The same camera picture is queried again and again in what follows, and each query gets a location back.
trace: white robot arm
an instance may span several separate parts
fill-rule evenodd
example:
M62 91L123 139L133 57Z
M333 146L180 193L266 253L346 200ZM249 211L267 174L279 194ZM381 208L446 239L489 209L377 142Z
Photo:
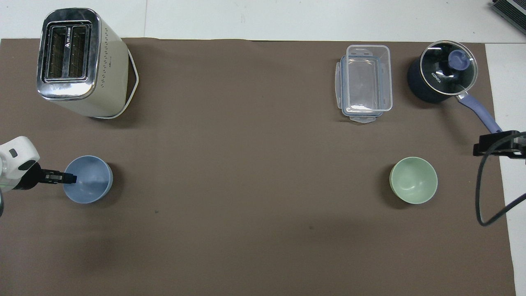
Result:
M38 160L40 155L27 137L19 136L0 145L0 216L4 211L3 194L9 190L27 190L37 183L76 182L72 174L41 169Z
M0 145L0 191L13 189L38 160L40 155L31 141L24 136L16 137Z

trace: black cable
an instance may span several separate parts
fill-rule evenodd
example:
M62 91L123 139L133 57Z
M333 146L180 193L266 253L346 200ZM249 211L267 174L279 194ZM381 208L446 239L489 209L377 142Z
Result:
M500 218L502 215L504 215L506 212L511 210L514 206L518 205L523 200L526 200L526 193L525 193L525 194L519 196L518 198L516 198L514 201L510 202L505 207L503 207L502 210L500 210L497 214L495 214L493 217L491 217L487 222L484 222L482 220L482 215L480 213L480 183L482 181L482 170L484 169L484 164L486 163L486 160L491 155L491 153L493 153L493 151L498 146L500 146L501 144L503 144L506 141L512 140L512 139L517 138L517 137L522 137L522 136L526 136L526 132L522 132L522 133L518 133L518 134L515 134L515 135L506 136L506 137L496 141L495 143L493 143L493 145L491 145L488 148L488 150L486 151L486 153L482 156L482 159L481 159L480 165L479 165L479 172L477 174L477 187L475 188L475 209L476 209L476 212L477 212L477 221L479 221L479 224L482 225L482 226L490 225L491 223L495 222L498 218Z

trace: lid knob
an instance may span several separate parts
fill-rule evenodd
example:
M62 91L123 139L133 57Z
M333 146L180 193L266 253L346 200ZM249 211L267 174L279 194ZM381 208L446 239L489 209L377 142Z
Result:
M471 61L469 56L463 50L454 50L449 53L448 66L452 69L464 71L466 70Z

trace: toaster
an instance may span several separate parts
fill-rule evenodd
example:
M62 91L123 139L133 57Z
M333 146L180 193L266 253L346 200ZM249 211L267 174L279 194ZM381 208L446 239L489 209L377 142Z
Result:
M55 10L42 26L37 91L78 114L114 118L138 83L126 100L128 57L126 44L93 10Z

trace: purple handle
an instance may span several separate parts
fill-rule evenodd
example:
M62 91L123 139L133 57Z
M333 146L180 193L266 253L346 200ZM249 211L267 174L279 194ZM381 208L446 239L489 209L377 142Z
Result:
M488 128L490 133L499 133L502 132L500 126L495 122L493 116L488 112L488 110L472 95L464 93L457 96L459 103L473 110L475 114L480 118L482 123Z

